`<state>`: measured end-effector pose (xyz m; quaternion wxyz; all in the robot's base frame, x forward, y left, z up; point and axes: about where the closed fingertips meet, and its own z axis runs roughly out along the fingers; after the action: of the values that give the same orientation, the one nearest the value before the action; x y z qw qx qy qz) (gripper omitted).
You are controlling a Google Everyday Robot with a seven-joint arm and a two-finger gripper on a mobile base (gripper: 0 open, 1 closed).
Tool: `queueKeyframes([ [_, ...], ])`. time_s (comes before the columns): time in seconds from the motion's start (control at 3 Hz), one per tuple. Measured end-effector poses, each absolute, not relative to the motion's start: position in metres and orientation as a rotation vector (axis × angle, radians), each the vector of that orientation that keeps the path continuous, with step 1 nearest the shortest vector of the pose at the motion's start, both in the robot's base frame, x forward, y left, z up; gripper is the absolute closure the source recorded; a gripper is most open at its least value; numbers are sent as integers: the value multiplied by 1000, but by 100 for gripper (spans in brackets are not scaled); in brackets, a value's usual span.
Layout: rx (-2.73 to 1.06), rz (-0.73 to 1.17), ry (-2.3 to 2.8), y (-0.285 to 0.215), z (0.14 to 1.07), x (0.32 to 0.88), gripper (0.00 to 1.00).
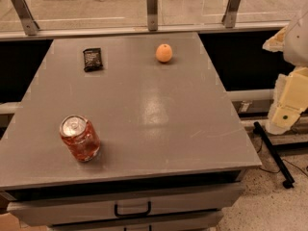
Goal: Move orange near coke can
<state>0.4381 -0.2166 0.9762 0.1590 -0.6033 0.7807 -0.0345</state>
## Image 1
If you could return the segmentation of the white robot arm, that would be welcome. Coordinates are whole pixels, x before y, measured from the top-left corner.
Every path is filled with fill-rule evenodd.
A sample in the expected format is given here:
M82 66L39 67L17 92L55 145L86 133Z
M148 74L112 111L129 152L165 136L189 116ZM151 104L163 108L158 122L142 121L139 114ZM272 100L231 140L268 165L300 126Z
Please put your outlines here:
M263 48L281 51L284 60L295 67L288 75L278 75L269 108L266 130L281 135L308 109L308 4L287 26L267 39Z

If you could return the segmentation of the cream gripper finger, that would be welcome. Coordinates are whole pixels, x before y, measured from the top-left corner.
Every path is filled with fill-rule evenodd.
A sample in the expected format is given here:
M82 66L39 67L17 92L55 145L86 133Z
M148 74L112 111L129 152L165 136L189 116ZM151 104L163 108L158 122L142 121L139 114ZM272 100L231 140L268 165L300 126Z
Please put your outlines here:
M308 109L308 68L296 67L289 75L279 74L269 108L266 130L274 135L289 131Z
M282 52L285 44L286 30L286 27L279 30L274 36L264 42L262 48L270 52Z

